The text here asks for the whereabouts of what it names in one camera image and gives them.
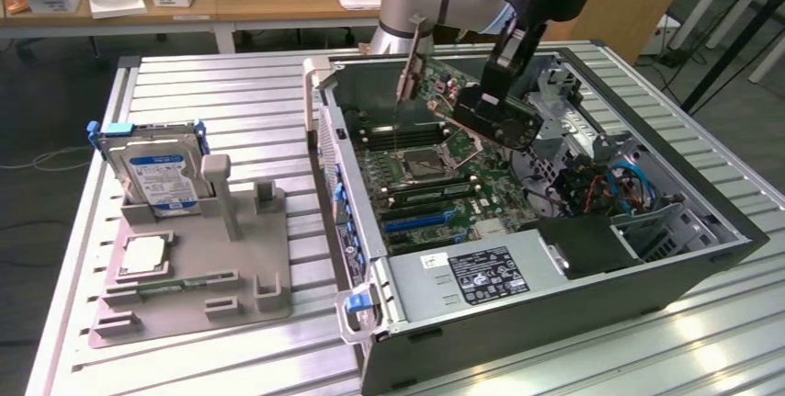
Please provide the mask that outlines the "perforated metal drive cage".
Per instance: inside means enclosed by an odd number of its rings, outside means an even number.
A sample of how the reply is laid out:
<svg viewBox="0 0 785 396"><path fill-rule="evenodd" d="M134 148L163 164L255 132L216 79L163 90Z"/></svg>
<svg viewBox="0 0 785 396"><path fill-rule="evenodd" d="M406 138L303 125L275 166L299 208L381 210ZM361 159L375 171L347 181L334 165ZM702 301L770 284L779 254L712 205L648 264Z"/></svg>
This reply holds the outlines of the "perforated metal drive cage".
<svg viewBox="0 0 785 396"><path fill-rule="evenodd" d="M565 65L546 67L533 83L526 101L544 123L526 151L510 154L510 163L518 181L532 189L544 189L564 170L594 161L602 130L581 113L581 79Z"/></svg>

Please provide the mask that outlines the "blue expansion slot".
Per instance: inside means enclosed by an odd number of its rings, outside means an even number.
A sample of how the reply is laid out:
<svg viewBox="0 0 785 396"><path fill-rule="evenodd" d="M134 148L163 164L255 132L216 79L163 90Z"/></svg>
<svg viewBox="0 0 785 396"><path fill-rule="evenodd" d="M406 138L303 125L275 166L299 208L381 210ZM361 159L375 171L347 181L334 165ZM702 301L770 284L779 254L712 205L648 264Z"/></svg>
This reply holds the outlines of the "blue expansion slot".
<svg viewBox="0 0 785 396"><path fill-rule="evenodd" d="M425 216L390 221L383 224L383 232L406 232L430 226L441 226L451 222L455 211L449 210Z"/></svg>

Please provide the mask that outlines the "grey parts rack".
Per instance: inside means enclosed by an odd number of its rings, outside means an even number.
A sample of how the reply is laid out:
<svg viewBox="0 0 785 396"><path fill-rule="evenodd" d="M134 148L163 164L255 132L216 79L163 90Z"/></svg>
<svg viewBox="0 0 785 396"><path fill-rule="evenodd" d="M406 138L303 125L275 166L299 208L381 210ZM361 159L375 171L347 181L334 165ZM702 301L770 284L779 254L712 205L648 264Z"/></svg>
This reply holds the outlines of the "grey parts rack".
<svg viewBox="0 0 785 396"><path fill-rule="evenodd" d="M199 200L199 213L156 219L138 206L123 218L98 294L88 332L94 348L138 343L180 334L269 322L291 316L293 278L286 224L286 195L274 182L231 191L231 160L203 158L203 179L215 194ZM163 263L140 274L120 275L131 240L160 236ZM151 282L203 278L204 289L142 295Z"/></svg>

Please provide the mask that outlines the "green graphics card black fan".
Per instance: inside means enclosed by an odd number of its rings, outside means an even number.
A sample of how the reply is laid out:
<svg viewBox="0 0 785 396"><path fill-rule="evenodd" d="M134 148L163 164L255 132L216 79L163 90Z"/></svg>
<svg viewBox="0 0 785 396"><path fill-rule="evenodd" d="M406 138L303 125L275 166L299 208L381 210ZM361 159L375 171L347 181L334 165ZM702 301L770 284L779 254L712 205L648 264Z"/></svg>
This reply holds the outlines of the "green graphics card black fan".
<svg viewBox="0 0 785 396"><path fill-rule="evenodd" d="M474 78L433 56L410 51L397 102L423 102L435 116L486 141L522 152L536 140L544 119L529 103L510 95L513 86L497 107L479 106L481 77Z"/></svg>

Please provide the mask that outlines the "green motherboard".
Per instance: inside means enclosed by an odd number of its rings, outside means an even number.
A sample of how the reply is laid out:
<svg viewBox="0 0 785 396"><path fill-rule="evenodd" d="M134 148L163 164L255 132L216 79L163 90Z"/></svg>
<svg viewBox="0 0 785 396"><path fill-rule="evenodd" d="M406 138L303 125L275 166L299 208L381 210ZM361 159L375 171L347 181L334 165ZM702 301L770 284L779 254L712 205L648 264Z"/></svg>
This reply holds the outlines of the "green motherboard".
<svg viewBox="0 0 785 396"><path fill-rule="evenodd" d="M429 123L394 129L390 126L363 126L354 136L355 157L365 186L370 196L374 217L387 252L393 255L423 251L454 243L479 240L475 235L477 221L501 218L510 229L538 219L536 208L525 196L525 186L514 176L503 151L483 144L483 151L458 170L449 170L446 179L415 184L398 183L394 179L391 157L405 149L434 147L458 127L451 124ZM405 208L391 208L387 198L393 193L422 187L438 187L470 183L475 194L437 203ZM425 216L454 210L451 222L406 232L383 232L390 221Z"/></svg>

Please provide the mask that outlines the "silver CPU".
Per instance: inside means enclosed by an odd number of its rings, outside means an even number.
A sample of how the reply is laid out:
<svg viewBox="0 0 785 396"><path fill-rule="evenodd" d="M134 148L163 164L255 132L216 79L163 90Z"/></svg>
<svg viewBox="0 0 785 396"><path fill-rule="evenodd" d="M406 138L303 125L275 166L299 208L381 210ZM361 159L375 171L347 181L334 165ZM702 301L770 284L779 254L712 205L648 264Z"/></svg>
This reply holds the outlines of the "silver CPU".
<svg viewBox="0 0 785 396"><path fill-rule="evenodd" d="M120 275L140 274L152 271L163 263L166 240L160 236L139 237L126 246Z"/></svg>

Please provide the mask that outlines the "silver chipset heatsink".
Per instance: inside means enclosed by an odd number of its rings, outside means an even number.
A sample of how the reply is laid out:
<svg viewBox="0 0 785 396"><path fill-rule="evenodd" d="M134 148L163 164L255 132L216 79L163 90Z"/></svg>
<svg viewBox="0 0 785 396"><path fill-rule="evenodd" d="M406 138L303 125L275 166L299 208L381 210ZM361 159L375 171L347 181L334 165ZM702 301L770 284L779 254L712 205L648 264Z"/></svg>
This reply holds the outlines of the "silver chipset heatsink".
<svg viewBox="0 0 785 396"><path fill-rule="evenodd" d="M475 235L479 239L497 234L509 234L510 229L501 218L491 218L477 221L474 224Z"/></svg>

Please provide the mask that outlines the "green RAM stick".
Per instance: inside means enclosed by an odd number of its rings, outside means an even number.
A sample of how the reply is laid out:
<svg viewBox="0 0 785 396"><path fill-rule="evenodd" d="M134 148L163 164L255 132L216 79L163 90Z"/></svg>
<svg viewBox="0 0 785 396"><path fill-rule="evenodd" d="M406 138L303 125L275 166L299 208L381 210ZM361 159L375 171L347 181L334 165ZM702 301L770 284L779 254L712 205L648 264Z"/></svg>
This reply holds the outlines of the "green RAM stick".
<svg viewBox="0 0 785 396"><path fill-rule="evenodd" d="M204 289L206 287L206 279L190 278L144 283L136 288L136 290L142 295L156 295L164 293L184 292L195 289Z"/></svg>
<svg viewBox="0 0 785 396"><path fill-rule="evenodd" d="M422 187L393 193L387 198L387 205L391 208L405 208L458 198L467 198L474 194L475 186L470 183L438 187Z"/></svg>

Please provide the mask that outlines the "black power strip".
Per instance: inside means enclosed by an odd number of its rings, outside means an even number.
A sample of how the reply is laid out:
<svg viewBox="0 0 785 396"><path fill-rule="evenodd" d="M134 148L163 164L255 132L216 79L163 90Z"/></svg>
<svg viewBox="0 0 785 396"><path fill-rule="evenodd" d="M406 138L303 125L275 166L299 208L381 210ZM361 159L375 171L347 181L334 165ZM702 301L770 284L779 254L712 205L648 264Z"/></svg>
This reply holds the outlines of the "black power strip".
<svg viewBox="0 0 785 396"><path fill-rule="evenodd" d="M657 62L668 68L677 68L682 66L690 59L692 53L682 49L669 50L657 57Z"/></svg>

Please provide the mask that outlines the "hard disk with blue bracket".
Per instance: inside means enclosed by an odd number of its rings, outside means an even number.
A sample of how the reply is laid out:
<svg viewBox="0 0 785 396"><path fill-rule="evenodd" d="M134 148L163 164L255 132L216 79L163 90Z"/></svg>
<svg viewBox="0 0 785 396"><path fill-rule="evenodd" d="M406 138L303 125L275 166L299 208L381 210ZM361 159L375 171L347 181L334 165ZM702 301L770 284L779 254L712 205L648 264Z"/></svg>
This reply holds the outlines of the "hard disk with blue bracket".
<svg viewBox="0 0 785 396"><path fill-rule="evenodd" d="M158 218L199 212L199 200L214 196L202 178L202 160L210 149L200 120L106 125L91 121L86 131L130 205L148 206Z"/></svg>

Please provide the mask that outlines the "metal socket cover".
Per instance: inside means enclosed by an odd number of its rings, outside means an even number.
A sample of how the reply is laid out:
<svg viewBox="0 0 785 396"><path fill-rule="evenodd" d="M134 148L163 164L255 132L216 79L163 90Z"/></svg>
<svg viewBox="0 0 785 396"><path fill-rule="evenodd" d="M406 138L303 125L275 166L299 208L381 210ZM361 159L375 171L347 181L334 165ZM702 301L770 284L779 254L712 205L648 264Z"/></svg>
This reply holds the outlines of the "metal socket cover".
<svg viewBox="0 0 785 396"><path fill-rule="evenodd" d="M458 170L483 151L479 137L470 131L457 129L449 133L437 147L449 170Z"/></svg>

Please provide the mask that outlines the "grey metal disk bay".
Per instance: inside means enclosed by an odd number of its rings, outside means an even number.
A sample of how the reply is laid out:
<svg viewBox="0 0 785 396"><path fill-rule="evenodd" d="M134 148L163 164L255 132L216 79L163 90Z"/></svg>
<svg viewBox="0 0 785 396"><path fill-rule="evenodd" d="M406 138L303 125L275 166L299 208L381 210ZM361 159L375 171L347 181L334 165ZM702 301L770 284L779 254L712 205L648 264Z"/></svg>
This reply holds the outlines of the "grey metal disk bay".
<svg viewBox="0 0 785 396"><path fill-rule="evenodd" d="M637 215L616 215L612 224L645 263L737 241L732 231L709 224L681 203Z"/></svg>

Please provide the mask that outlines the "white box with red mark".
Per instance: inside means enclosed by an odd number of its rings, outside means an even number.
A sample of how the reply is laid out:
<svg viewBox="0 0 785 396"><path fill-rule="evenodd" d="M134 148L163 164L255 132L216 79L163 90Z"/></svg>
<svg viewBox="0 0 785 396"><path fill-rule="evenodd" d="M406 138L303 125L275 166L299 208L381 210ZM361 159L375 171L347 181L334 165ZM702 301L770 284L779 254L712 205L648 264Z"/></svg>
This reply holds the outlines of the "white box with red mark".
<svg viewBox="0 0 785 396"><path fill-rule="evenodd" d="M644 45L641 56L658 56L666 49L681 23L670 15L664 15Z"/></svg>

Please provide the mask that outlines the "wooden cabinet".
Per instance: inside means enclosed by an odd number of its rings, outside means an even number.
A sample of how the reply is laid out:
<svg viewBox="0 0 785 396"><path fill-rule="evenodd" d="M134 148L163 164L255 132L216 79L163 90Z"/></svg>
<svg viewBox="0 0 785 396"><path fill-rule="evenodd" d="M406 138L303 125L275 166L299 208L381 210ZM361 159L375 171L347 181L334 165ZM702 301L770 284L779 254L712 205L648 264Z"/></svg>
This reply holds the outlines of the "wooden cabinet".
<svg viewBox="0 0 785 396"><path fill-rule="evenodd" d="M673 0L588 0L581 14L554 22L545 41L600 40L633 62L656 31Z"/></svg>

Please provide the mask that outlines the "black slanted pole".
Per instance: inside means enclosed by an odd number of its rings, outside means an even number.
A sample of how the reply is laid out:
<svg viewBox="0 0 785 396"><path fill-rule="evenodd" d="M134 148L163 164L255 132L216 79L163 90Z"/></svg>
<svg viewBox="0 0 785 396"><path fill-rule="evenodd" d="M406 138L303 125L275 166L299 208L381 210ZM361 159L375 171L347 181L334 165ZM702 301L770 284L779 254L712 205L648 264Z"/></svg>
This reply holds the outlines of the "black slanted pole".
<svg viewBox="0 0 785 396"><path fill-rule="evenodd" d="M725 72L726 68L732 64L733 60L738 56L742 49L749 44L749 41L758 33L762 28L762 25L769 20L769 18L776 13L779 7L785 3L785 0L766 0L765 4L762 5L758 13L756 16L749 20L746 26L744 27L741 33L737 35L736 39L732 42L732 45L725 50L722 55L720 56L717 62L709 69L706 75L701 79L700 83L692 90L690 94L688 95L684 103L681 104L680 108L686 114L692 114L696 106L702 100L702 97L706 91L710 89L712 85L714 84L718 77Z"/></svg>

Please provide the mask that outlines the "white box with round dish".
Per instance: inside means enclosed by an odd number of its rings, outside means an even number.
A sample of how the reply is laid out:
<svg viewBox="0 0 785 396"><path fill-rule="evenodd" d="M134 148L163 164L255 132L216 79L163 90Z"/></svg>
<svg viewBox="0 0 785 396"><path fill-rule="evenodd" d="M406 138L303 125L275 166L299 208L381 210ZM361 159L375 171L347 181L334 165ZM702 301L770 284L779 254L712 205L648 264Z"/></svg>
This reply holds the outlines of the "white box with round dish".
<svg viewBox="0 0 785 396"><path fill-rule="evenodd" d="M94 19L140 15L147 12L143 0L88 0Z"/></svg>

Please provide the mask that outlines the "grey power supply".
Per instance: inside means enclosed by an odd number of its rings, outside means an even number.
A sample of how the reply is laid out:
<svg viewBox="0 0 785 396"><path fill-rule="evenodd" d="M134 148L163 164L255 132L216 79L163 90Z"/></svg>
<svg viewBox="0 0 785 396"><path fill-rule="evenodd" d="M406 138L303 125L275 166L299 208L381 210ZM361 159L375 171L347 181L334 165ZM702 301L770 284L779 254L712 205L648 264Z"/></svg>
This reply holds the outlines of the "grey power supply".
<svg viewBox="0 0 785 396"><path fill-rule="evenodd" d="M568 283L570 262L538 230L494 234L387 259L405 321L449 321Z"/></svg>

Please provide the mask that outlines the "CPU socket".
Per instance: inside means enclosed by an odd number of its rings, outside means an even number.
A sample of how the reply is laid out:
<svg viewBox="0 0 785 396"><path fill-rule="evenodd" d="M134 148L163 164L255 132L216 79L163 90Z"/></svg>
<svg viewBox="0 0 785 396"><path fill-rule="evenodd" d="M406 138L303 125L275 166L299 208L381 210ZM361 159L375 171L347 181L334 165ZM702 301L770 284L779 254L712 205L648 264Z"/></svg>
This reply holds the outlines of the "CPU socket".
<svg viewBox="0 0 785 396"><path fill-rule="evenodd" d="M445 160L434 147L405 149L394 154L391 163L398 183L430 182L449 176Z"/></svg>

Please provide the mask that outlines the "black open PC case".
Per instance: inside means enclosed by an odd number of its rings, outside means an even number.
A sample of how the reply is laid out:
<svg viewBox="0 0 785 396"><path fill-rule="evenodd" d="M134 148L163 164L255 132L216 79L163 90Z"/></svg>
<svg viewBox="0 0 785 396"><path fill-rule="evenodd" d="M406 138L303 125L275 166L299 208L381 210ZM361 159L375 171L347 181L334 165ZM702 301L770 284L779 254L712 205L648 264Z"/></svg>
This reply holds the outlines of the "black open PC case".
<svg viewBox="0 0 785 396"><path fill-rule="evenodd" d="M433 57L478 78L486 54L451 51ZM387 273L395 255L382 240L354 146L363 126L398 130L446 122L458 127L423 102L397 102L406 62L401 55L321 55L306 60L303 72L311 167L339 285L339 335L355 355L359 389L367 395L410 390L446 374L662 312L768 244L769 235L744 206L779 208L612 51L592 42L542 48L510 95L534 107L526 101L533 81L546 67L565 65L581 79L581 113L602 130L593 162L564 170L544 189L525 187L538 219L516 232L538 230L561 249L570 262L568 283L449 321L406 322ZM676 203L709 224L722 225L737 241L645 263L612 218Z"/></svg>

